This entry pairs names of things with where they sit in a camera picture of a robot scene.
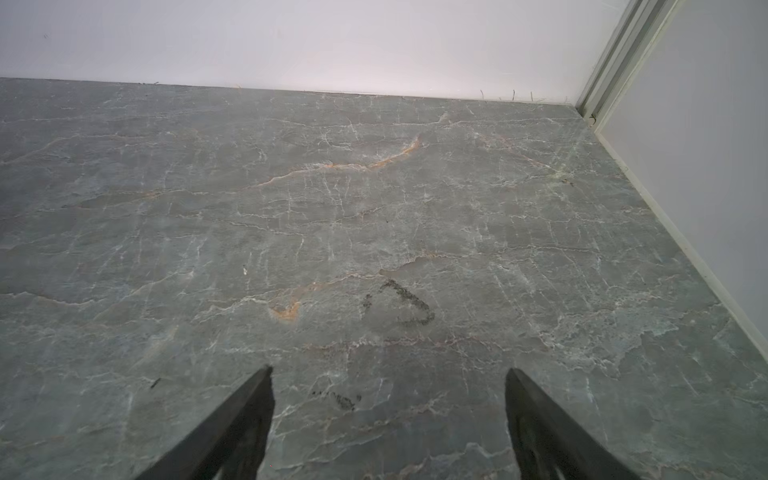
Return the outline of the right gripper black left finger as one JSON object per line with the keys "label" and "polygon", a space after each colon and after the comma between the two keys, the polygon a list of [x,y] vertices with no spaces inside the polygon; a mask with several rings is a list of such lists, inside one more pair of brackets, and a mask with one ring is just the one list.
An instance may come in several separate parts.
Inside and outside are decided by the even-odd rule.
{"label": "right gripper black left finger", "polygon": [[255,479],[275,408],[273,367],[248,378],[140,479]]}

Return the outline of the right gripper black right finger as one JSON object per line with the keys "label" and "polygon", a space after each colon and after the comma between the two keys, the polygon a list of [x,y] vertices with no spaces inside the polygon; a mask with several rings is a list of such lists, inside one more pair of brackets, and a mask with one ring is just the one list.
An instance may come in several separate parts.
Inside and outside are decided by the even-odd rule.
{"label": "right gripper black right finger", "polygon": [[524,371],[505,378],[509,436],[522,479],[636,479]]}

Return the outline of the aluminium frame post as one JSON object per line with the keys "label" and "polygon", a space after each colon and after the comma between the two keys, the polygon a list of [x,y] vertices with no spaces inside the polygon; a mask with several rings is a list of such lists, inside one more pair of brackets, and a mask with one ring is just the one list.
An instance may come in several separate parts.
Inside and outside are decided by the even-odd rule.
{"label": "aluminium frame post", "polygon": [[680,1],[629,1],[577,103],[577,112],[598,131],[661,38]]}

